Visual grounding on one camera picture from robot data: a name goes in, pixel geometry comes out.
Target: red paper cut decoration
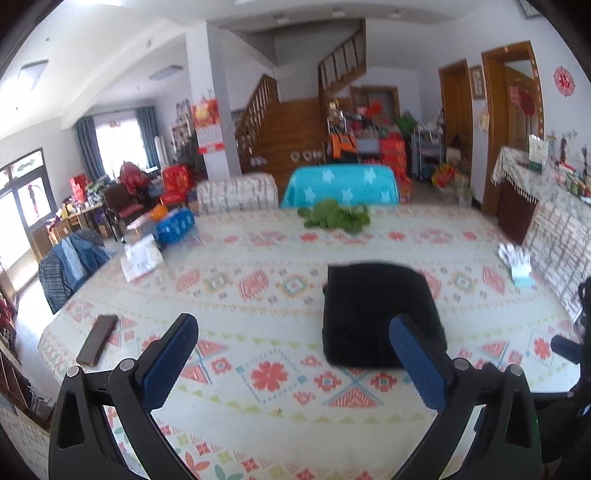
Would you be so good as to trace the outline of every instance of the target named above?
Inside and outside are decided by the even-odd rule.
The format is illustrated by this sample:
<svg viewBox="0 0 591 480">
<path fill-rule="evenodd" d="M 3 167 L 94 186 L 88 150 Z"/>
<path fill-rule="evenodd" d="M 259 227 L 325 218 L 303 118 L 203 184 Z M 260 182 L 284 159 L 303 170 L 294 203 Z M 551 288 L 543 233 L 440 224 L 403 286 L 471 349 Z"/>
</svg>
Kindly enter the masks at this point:
<svg viewBox="0 0 591 480">
<path fill-rule="evenodd" d="M 535 102 L 534 98 L 529 92 L 521 92 L 521 109 L 527 116 L 533 116 L 535 114 Z"/>
<path fill-rule="evenodd" d="M 565 68 L 558 68 L 554 72 L 554 81 L 558 87 L 558 91 L 565 97 L 570 97 L 574 93 L 574 80 L 570 72 Z"/>
</svg>

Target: patterned tablecloth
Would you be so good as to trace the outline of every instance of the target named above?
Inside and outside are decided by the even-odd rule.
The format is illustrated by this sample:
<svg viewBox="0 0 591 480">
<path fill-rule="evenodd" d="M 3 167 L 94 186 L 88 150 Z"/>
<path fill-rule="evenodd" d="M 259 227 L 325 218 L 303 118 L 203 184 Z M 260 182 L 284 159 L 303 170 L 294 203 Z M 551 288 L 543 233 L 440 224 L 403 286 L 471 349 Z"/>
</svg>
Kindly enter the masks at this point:
<svg viewBox="0 0 591 480">
<path fill-rule="evenodd" d="M 518 161 L 527 162 L 527 153 L 509 147 L 501 148 L 492 172 L 492 182 L 499 184 L 503 179 L 507 179 L 530 202 L 537 200 L 554 203 L 583 225 L 591 225 L 591 207 L 559 187 L 549 169 L 543 174 L 538 174 L 522 167 Z"/>
<path fill-rule="evenodd" d="M 479 212 L 374 208 L 356 237 L 302 224 L 292 210 L 198 218 L 201 236 L 166 250 L 166 264 L 146 277 L 128 284 L 117 260 L 106 265 L 48 326 L 39 350 L 61 381 L 99 314 L 121 321 L 94 370 L 136 358 L 180 313 L 195 315 L 197 347 L 152 414 L 207 480 L 389 480 L 433 421 L 405 371 L 327 364 L 330 262 L 383 260 L 423 272 L 452 358 L 521 364 L 537 391 L 578 379 L 550 350 L 553 335 L 571 336 L 567 313 L 542 285 L 515 288 L 496 253 L 505 239 Z M 131 453 L 114 409 L 108 417 Z M 468 428 L 448 473 L 472 436 Z"/>
</svg>

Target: ceiling light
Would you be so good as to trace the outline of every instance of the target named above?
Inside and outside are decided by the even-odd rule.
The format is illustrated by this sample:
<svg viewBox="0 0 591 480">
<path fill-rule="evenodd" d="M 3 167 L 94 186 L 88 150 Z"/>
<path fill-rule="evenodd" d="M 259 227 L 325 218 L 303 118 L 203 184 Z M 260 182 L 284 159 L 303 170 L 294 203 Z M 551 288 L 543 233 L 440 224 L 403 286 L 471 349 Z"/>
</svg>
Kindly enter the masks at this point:
<svg viewBox="0 0 591 480">
<path fill-rule="evenodd" d="M 276 20 L 279 25 L 287 25 L 291 22 L 284 14 L 273 15 L 273 20 Z"/>
<path fill-rule="evenodd" d="M 157 71 L 156 73 L 153 73 L 148 78 L 150 80 L 156 80 L 156 81 L 164 80 L 164 79 L 167 79 L 168 77 L 174 75 L 175 73 L 182 71 L 183 69 L 184 69 L 184 67 L 181 67 L 180 65 L 169 65 L 165 69 L 162 69 L 162 70 Z"/>
<path fill-rule="evenodd" d="M 386 17 L 396 20 L 402 16 L 402 13 L 403 13 L 402 10 L 395 10 L 394 12 L 386 15 Z"/>
<path fill-rule="evenodd" d="M 33 63 L 23 65 L 21 71 L 18 72 L 18 89 L 20 92 L 30 92 L 37 86 L 37 82 L 41 78 L 41 74 L 45 71 L 49 60 L 40 60 Z"/>
</svg>

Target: wooden handrail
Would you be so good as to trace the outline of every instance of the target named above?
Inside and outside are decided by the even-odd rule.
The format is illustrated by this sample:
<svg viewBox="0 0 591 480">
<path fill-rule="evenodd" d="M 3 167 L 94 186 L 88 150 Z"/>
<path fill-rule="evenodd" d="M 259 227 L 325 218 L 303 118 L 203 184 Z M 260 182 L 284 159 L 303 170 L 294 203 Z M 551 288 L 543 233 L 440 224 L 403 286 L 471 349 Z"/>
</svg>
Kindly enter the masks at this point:
<svg viewBox="0 0 591 480">
<path fill-rule="evenodd" d="M 242 120 L 236 129 L 236 146 L 242 173 L 251 168 L 251 158 L 258 141 L 259 133 L 269 105 L 279 103 L 277 80 L 263 74 L 242 115 Z"/>
</svg>

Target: ceiling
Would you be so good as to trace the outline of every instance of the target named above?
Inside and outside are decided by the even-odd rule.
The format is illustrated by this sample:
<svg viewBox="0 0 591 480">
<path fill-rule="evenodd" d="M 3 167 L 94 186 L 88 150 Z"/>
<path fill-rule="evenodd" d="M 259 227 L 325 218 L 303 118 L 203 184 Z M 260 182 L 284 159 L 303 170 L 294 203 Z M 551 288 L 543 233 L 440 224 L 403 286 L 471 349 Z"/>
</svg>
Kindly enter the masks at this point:
<svg viewBox="0 0 591 480">
<path fill-rule="evenodd" d="M 0 140 L 53 118 L 69 128 L 93 105 L 146 99 L 186 82 L 186 69 L 161 82 L 147 77 L 171 64 L 186 65 L 183 34 L 200 20 L 250 33 L 276 27 L 276 14 L 295 24 L 332 19 L 333 8 L 342 8 L 345 18 L 384 18 L 401 9 L 400 23 L 429 25 L 489 1 L 65 0 L 33 31 L 0 80 Z M 44 59 L 49 64 L 37 87 L 18 95 L 20 68 Z"/>
</svg>

